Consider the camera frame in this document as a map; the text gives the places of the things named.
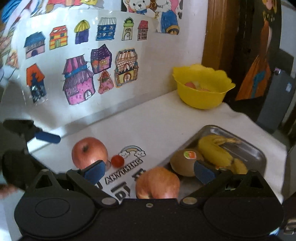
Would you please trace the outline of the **long yellow banana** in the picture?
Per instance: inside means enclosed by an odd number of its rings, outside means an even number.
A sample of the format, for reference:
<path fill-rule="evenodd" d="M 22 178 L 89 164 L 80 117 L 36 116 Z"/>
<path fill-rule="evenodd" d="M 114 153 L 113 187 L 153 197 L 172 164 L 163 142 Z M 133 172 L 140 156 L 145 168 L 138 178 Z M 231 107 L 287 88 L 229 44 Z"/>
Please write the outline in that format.
<path fill-rule="evenodd" d="M 230 166 L 226 166 L 226 167 L 216 166 L 215 168 L 216 168 L 216 170 L 227 169 L 227 170 L 232 171 L 233 174 L 242 174 L 242 175 L 244 175 L 244 174 L 247 174 L 247 172 L 248 172 L 248 169 L 245 166 L 245 164 L 243 163 L 243 161 L 241 161 L 238 158 L 234 158 L 233 161 L 232 161 L 232 164 Z"/>

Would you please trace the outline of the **kiwi with sticker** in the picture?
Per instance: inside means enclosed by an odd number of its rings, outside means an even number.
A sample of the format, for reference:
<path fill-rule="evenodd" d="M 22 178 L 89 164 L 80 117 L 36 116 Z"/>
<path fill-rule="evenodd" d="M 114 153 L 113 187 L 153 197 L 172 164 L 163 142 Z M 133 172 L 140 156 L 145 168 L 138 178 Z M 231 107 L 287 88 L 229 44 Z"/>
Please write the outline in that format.
<path fill-rule="evenodd" d="M 204 161 L 204 157 L 196 149 L 182 149 L 173 154 L 170 165 L 178 175 L 194 177 L 194 164 L 196 161 Z"/>

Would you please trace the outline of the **yellow plastic bowl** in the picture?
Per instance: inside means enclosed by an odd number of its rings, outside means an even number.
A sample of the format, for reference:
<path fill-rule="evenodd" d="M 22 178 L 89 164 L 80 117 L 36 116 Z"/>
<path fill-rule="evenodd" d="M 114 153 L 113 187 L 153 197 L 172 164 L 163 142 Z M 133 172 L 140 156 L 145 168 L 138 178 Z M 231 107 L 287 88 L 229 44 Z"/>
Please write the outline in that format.
<path fill-rule="evenodd" d="M 201 64 L 174 67 L 173 78 L 180 99 L 197 109 L 218 107 L 226 93 L 235 87 L 235 83 L 225 71 L 214 70 Z"/>

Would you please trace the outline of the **smooth red apple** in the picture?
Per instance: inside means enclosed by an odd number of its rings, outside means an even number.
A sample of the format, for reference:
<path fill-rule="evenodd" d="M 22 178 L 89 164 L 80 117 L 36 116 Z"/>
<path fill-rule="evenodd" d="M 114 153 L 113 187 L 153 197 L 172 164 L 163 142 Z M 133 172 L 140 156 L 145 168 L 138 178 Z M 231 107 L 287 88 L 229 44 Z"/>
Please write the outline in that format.
<path fill-rule="evenodd" d="M 76 168 L 85 169 L 98 160 L 106 163 L 108 152 L 103 142 L 94 137 L 87 137 L 74 145 L 71 157 Z"/>

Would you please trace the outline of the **red apple with dimple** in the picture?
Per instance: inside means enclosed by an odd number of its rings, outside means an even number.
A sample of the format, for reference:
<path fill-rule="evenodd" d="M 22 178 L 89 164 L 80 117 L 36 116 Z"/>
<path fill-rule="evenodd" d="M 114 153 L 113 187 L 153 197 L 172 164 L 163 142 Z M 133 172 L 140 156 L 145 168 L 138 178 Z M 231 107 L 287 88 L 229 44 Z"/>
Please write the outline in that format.
<path fill-rule="evenodd" d="M 164 167 L 155 167 L 144 172 L 135 184 L 135 193 L 139 199 L 178 198 L 179 191 L 179 178 Z"/>

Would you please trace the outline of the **red cherry tomato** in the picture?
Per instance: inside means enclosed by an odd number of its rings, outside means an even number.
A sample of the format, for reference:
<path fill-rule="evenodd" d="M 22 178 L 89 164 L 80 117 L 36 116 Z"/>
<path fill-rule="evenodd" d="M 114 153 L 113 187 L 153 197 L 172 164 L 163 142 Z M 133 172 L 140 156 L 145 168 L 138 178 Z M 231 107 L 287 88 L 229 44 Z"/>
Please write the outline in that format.
<path fill-rule="evenodd" d="M 111 165 L 114 168 L 121 168 L 125 164 L 125 159 L 121 155 L 114 155 L 111 158 Z"/>

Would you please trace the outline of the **short yellow banana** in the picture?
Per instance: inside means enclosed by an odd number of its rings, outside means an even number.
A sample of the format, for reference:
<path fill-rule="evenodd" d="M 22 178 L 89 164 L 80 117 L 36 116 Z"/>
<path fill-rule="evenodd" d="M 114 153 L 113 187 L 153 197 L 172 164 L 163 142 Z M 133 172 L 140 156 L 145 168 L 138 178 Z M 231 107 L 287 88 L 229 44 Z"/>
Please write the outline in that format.
<path fill-rule="evenodd" d="M 236 138 L 207 135 L 199 139 L 197 149 L 205 160 L 219 167 L 231 166 L 234 158 L 221 147 L 225 143 L 240 144 Z"/>

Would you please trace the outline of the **houses drawing paper sheet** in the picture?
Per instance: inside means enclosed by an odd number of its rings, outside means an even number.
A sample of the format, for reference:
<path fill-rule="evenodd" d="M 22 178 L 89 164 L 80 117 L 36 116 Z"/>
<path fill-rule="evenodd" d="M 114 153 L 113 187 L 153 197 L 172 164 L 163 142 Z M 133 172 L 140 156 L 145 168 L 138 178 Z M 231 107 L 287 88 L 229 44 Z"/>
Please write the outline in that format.
<path fill-rule="evenodd" d="M 57 9 L 20 21 L 12 44 L 27 114 L 58 128 L 134 96 L 156 20 L 102 9 Z"/>

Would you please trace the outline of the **dark door with painting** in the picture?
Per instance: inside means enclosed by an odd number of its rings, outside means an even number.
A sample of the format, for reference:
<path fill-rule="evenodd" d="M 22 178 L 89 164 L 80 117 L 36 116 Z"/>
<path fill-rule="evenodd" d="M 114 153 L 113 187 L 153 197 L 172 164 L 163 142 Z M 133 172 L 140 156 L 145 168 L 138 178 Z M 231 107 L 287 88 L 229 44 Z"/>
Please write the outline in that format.
<path fill-rule="evenodd" d="M 202 65 L 235 83 L 227 102 L 266 95 L 280 36 L 280 1 L 208 2 Z"/>

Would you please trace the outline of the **grey appliance box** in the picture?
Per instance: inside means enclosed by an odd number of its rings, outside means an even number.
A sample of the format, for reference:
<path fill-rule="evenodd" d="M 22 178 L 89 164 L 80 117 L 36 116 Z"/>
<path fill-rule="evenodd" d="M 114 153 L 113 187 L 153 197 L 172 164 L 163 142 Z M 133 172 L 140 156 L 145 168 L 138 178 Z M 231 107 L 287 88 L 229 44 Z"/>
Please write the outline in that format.
<path fill-rule="evenodd" d="M 276 68 L 256 124 L 268 133 L 280 126 L 295 93 L 295 79 Z"/>

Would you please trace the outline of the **metal tray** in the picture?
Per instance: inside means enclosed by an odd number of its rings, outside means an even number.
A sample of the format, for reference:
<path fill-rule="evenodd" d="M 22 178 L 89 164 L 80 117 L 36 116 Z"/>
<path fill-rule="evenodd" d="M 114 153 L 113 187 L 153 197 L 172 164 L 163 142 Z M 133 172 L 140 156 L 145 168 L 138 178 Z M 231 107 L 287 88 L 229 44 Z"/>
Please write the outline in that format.
<path fill-rule="evenodd" d="M 260 174 L 264 175 L 267 160 L 264 153 L 250 144 L 246 140 L 234 135 L 233 133 L 215 125 L 207 125 L 204 126 L 197 132 L 194 136 L 192 136 L 189 140 L 187 140 L 179 150 L 182 149 L 193 149 L 197 146 L 200 138 L 210 135 L 216 134 L 220 136 L 224 136 L 226 138 L 236 138 L 241 143 L 240 144 L 231 144 L 226 143 L 222 145 L 222 148 L 228 151 L 233 157 L 240 159 L 243 161 L 248 170 L 257 170 Z M 203 186 L 201 181 L 194 177 L 185 177 L 181 175 L 177 175 L 180 180 L 180 192 L 178 196 L 178 200 L 188 196 L 194 191 L 198 190 Z"/>

